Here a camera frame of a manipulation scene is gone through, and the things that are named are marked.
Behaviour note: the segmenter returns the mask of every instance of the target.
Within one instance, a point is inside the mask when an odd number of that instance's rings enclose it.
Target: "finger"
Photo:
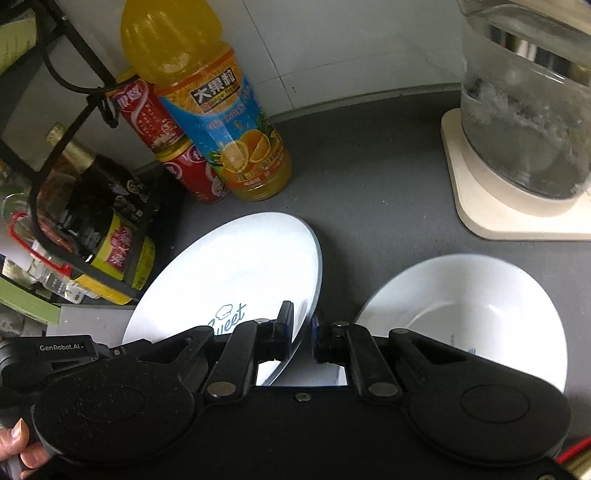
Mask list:
[[[26,470],[21,472],[21,480],[25,480],[25,478],[27,478],[29,475],[32,475],[34,472],[36,472],[36,470]]]
[[[23,450],[21,460],[27,468],[39,468],[49,461],[49,455],[40,442],[33,443]]]
[[[0,429],[0,460],[21,453],[29,442],[29,428],[23,419],[11,429]]]

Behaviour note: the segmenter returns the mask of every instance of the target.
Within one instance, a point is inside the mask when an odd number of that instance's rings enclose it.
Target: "glass kettle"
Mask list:
[[[591,7],[583,0],[458,3],[468,142],[520,189],[578,197],[591,177]]]

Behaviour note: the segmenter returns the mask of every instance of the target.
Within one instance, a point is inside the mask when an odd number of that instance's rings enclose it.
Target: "white bowl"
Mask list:
[[[419,263],[386,283],[357,323],[375,336],[406,327],[564,391],[566,339],[552,301],[526,272],[496,258],[447,255]]]

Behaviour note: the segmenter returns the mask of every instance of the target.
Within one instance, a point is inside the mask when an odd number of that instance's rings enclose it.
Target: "black wire rack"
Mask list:
[[[50,254],[55,255],[66,263],[70,264],[75,270],[78,270],[94,278],[103,285],[110,287],[134,300],[139,300],[142,296],[142,292],[132,288],[131,285],[134,279],[135,270],[148,226],[158,205],[158,180],[150,185],[151,193],[148,197],[145,212],[140,223],[137,225],[131,246],[129,248],[122,281],[111,277],[96,267],[93,267],[74,253],[65,249],[63,246],[55,244],[41,229],[37,213],[37,196],[39,195],[45,180],[47,179],[57,160],[60,158],[66,145],[72,140],[75,133],[80,129],[80,127],[95,109],[99,110],[103,119],[111,128],[115,128],[118,124],[118,114],[117,111],[113,110],[113,107],[111,107],[111,104],[107,100],[105,94],[127,83],[133,82],[138,77],[134,76],[125,82],[117,83],[111,72],[99,60],[99,58],[84,41],[84,39],[82,39],[80,34],[68,20],[68,17],[54,0],[0,0],[0,25],[18,17],[19,15],[22,15],[29,9],[33,10],[35,13],[37,22],[37,44],[27,54],[20,58],[17,63],[12,65],[6,72],[4,72],[0,76],[0,79],[6,75],[16,74],[17,69],[19,69],[22,64],[29,61],[30,58],[41,57],[49,73],[60,85],[73,92],[86,95],[87,105],[77,116],[74,122],[68,127],[66,133],[53,148],[40,170],[37,171],[31,168],[1,138],[0,158],[11,168],[24,175],[31,182],[31,190],[28,199],[31,214],[31,231],[43,248],[45,248],[45,250],[47,250]],[[69,83],[59,75],[59,73],[51,64],[48,52],[53,43],[60,37],[65,37],[70,41],[80,56],[103,82],[103,86],[96,88],[80,87]],[[25,83],[25,87],[28,84],[26,80],[18,80]]]

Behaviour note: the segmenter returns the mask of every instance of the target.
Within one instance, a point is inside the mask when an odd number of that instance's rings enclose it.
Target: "orange juice bottle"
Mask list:
[[[204,0],[126,0],[125,54],[228,188],[264,200],[291,176],[283,140]]]

